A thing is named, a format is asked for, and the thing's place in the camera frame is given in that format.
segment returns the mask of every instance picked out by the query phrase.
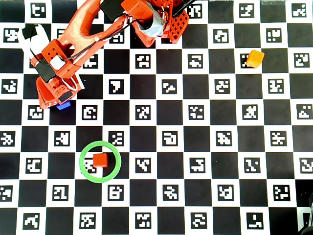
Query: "table surface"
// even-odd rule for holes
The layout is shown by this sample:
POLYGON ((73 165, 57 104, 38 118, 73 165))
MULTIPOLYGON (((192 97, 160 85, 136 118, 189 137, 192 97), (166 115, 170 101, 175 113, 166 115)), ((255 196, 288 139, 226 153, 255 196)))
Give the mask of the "table surface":
MULTIPOLYGON (((79 70, 71 107, 41 110, 16 32, 55 39, 82 2, 0 1, 0 235, 297 234, 313 192, 312 1, 197 1, 177 45, 145 48, 129 27, 79 70), (78 164, 98 140, 122 156, 103 184, 78 164)), ((91 33, 110 23, 100 12, 91 33)), ((93 168, 101 151, 85 162, 97 177, 115 164, 93 168)))

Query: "green circle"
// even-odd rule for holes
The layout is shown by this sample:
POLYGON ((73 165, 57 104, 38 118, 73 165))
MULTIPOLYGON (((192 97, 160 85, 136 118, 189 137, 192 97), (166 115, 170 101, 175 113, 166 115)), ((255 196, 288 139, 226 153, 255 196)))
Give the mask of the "green circle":
POLYGON ((113 179, 118 173, 119 173, 119 170, 121 169, 121 166, 122 166, 122 158, 121 158, 121 155, 119 154, 119 152, 117 151, 117 149, 115 148, 115 146, 111 143, 108 143, 108 142, 105 142, 105 141, 95 141, 95 142, 92 142, 90 144, 88 144, 82 151, 82 153, 80 154, 80 157, 79 157, 79 168, 80 170, 82 171, 82 174, 91 182, 94 182, 94 183, 97 183, 97 184, 101 184, 101 183, 104 183, 104 182, 107 182, 111 179, 113 179), (95 147, 98 147, 98 146, 104 146, 104 147, 107 147, 108 149, 110 149, 114 156, 115 156, 115 167, 113 169, 113 171, 111 172, 111 174, 103 177, 103 178, 98 178, 98 177, 94 177, 92 175, 90 175, 87 171, 86 171, 86 168, 85 168, 85 164, 84 164, 84 160, 85 160, 85 156, 86 154, 92 149, 92 148, 95 148, 95 147))

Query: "white square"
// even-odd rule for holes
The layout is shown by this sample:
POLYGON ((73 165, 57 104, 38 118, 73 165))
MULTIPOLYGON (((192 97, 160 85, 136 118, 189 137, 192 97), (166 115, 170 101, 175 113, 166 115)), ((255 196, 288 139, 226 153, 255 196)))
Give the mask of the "white square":
POLYGON ((209 74, 209 50, 196 48, 182 50, 182 73, 209 74))
POLYGON ((76 151, 76 126, 49 126, 48 152, 73 153, 76 151), (61 132, 55 139, 54 132, 61 132))
POLYGON ((108 182, 102 183, 102 206, 103 207, 129 207, 129 195, 130 195, 130 180, 129 179, 112 179, 108 182), (110 189, 116 190, 117 187, 113 188, 114 186, 123 185, 123 188, 120 188, 122 190, 120 194, 114 195, 112 193, 111 196, 114 196, 114 198, 121 199, 121 195, 123 194, 124 200, 118 201, 118 200, 109 200, 110 195, 110 189))
POLYGON ((312 60, 313 60, 313 48, 311 48, 311 47, 290 47, 290 48, 288 48, 289 73, 310 73, 310 72, 312 72, 312 68, 313 68, 312 60))
POLYGON ((270 234, 269 231, 269 212, 268 207, 240 207, 240 221, 241 221, 241 234, 242 235, 264 235, 270 234), (263 229, 247 228, 247 213, 262 213, 263 214, 263 229))
POLYGON ((158 207, 183 207, 185 205, 185 181, 184 179, 157 179, 156 180, 156 205, 158 207), (172 186, 178 185, 178 193, 172 186))
POLYGON ((102 207, 74 207, 73 234, 101 235, 102 233, 102 207), (80 229, 80 213, 95 213, 95 229, 80 229))
POLYGON ((261 51, 260 48, 235 48, 235 73, 236 74, 261 74, 262 73, 262 65, 260 65, 258 68, 252 68, 252 67, 241 68, 241 58, 246 60, 247 56, 251 53, 252 50, 261 51))
POLYGON ((195 1, 191 6, 186 8, 185 11, 189 15, 188 24, 207 24, 208 23, 208 10, 207 9, 208 9, 208 2, 201 1, 201 0, 195 1))
MULTIPOLYGON (((92 167, 93 165, 93 155, 95 153, 102 153, 102 152, 88 152, 85 156, 84 164, 86 171, 97 178, 103 177, 103 168, 102 167, 92 167)), ((75 153, 75 179, 76 180, 85 180, 86 177, 82 174, 80 167, 79 167, 79 157, 80 152, 75 153)))
POLYGON ((238 152, 238 131, 237 126, 210 126, 210 146, 211 152, 238 152), (225 132, 227 138, 231 136, 231 145, 228 145, 227 141, 224 145, 217 145, 217 132, 225 132))
POLYGON ((50 109, 41 109, 38 99, 24 99, 22 102, 23 126, 49 126, 50 109))
POLYGON ((20 180, 46 180, 47 178, 48 152, 20 153, 20 180))
POLYGON ((128 100, 130 99, 130 97, 131 96, 130 96, 130 75, 129 74, 105 74, 104 75, 104 78, 103 78, 103 99, 104 100, 128 100), (112 93, 110 93, 110 86, 113 86, 112 93))
POLYGON ((156 73, 157 51, 155 49, 130 49, 130 74, 154 75, 156 73))
POLYGON ((46 207, 18 207, 16 231, 17 234, 23 235, 42 235, 45 234, 45 216, 46 207), (23 230, 24 213, 38 213, 39 214, 39 226, 35 230, 23 230))
POLYGON ((0 131, 15 132, 14 146, 6 145, 0 147, 0 152, 2 153, 20 153, 21 152, 21 142, 22 142, 22 126, 2 126, 0 125, 0 131))
POLYGON ((239 207, 240 206, 240 188, 239 179, 212 179, 212 206, 214 207, 239 207), (225 191, 226 197, 233 198, 232 200, 219 201, 218 196, 223 197, 223 189, 221 186, 233 185, 232 191, 228 194, 225 191))
POLYGON ((250 0, 250 1, 246 1, 246 0, 236 0, 234 1, 234 23, 236 24, 257 24, 261 22, 261 18, 260 18, 260 1, 259 0, 250 0), (247 16, 249 14, 251 14, 252 12, 254 12, 254 17, 244 17, 244 18, 240 18, 240 4, 241 3, 247 3, 249 5, 253 5, 252 7, 252 11, 251 8, 246 9, 245 13, 247 16))
MULTIPOLYGON (((120 153, 127 153, 130 151, 130 126, 103 126, 103 132, 102 132, 102 140, 109 142, 109 132, 115 131, 115 132, 124 132, 123 134, 123 146, 112 143, 116 149, 120 153)), ((103 147, 103 151, 107 152, 110 151, 106 147, 103 147)))
POLYGON ((129 217, 129 234, 157 235, 157 207, 129 207, 129 217), (136 229, 136 213, 142 214, 143 216, 145 213, 151 213, 150 229, 136 229))
POLYGON ((238 126, 264 125, 264 105, 262 99, 237 99, 236 113, 238 126))
POLYGON ((76 101, 77 126, 102 126, 103 125, 103 100, 78 99, 76 101))
POLYGON ((52 3, 50 0, 30 0, 25 2, 25 23, 29 24, 37 24, 40 21, 41 24, 50 24, 52 23, 52 3), (45 8, 38 8, 37 6, 33 6, 33 3, 45 3, 45 8), (40 12, 45 12, 45 18, 38 18, 35 14, 39 14, 40 12))
POLYGON ((182 121, 184 126, 209 126, 210 100, 209 99, 184 100, 182 103, 182 121))
POLYGON ((268 207, 297 207, 295 180, 267 179, 267 187, 268 187, 268 207), (274 194, 273 188, 274 185, 289 186, 290 201, 274 201, 274 197, 280 198, 279 195, 276 194, 278 189, 275 189, 274 194))
POLYGON ((177 73, 157 74, 156 99, 157 100, 183 99, 182 74, 177 73))
POLYGON ((0 83, 0 99, 23 99, 24 75, 22 73, 1 73, 0 83))
POLYGON ((22 48, 23 45, 17 42, 17 33, 22 28, 25 28, 23 23, 0 23, 0 48, 22 48))
POLYGON ((185 207, 185 235, 208 235, 213 234, 213 208, 212 207, 185 207), (191 221, 191 213, 197 213, 200 217, 203 213, 206 213, 206 229, 192 229, 191 224, 193 222, 200 223, 200 221, 191 221))
POLYGON ((312 1, 310 0, 288 0, 286 1, 286 20, 287 23, 312 23, 312 1), (293 3, 304 3, 306 4, 306 11, 302 14, 304 17, 296 17, 297 14, 300 14, 303 8, 300 8, 299 11, 293 13, 292 4, 293 3))
POLYGON ((228 49, 235 48, 235 33, 234 33, 234 24, 232 23, 210 23, 208 24, 207 33, 208 33, 208 45, 210 49, 228 49))
POLYGON ((19 190, 20 190, 20 181, 19 180, 0 180, 0 190, 1 186, 12 186, 12 190, 8 193, 12 197, 12 201, 0 201, 1 208, 17 208, 19 207, 19 190))
POLYGON ((212 179, 211 153, 209 152, 184 152, 184 179, 212 179), (190 165, 190 159, 198 165, 190 165))
POLYGON ((267 169, 265 152, 238 152, 238 172, 239 179, 266 180, 267 169), (252 160, 256 160, 255 163, 258 162, 256 167, 259 166, 260 173, 258 173, 258 170, 253 166, 252 160))
POLYGON ((184 151, 183 143, 184 143, 183 126, 168 125, 168 126, 156 127, 156 151, 157 152, 183 152, 184 151), (169 144, 167 146, 163 146, 163 140, 169 144))
POLYGON ((293 152, 293 138, 291 125, 265 125, 264 126, 264 141, 266 152, 293 152), (271 146, 271 131, 286 131, 287 146, 274 145, 271 146))
POLYGON ((74 200, 75 200, 74 179, 47 180, 46 207, 74 207, 74 200), (66 193, 67 187, 64 188, 63 186, 68 186, 68 195, 66 193))
POLYGON ((236 75, 233 73, 209 74, 210 99, 236 99, 236 75))
POLYGON ((313 112, 313 99, 291 99, 290 107, 291 107, 291 124, 292 125, 300 125, 300 126, 312 126, 312 119, 305 119, 305 117, 310 116, 303 110, 303 113, 298 113, 297 105, 302 105, 302 107, 306 107, 311 112, 313 112))
POLYGON ((294 152, 293 164, 295 179, 313 179, 313 152, 294 152))
POLYGON ((287 23, 261 23, 261 48, 288 48, 287 23), (267 41, 267 34, 273 38, 267 41))
POLYGON ((156 126, 157 101, 155 99, 131 99, 129 103, 130 126, 156 126))
POLYGON ((130 152, 129 153, 129 178, 134 180, 157 179, 157 153, 156 152, 130 152), (142 173, 136 173, 136 167, 142 167, 142 173))
POLYGON ((262 74, 263 99, 290 99, 289 73, 262 74))

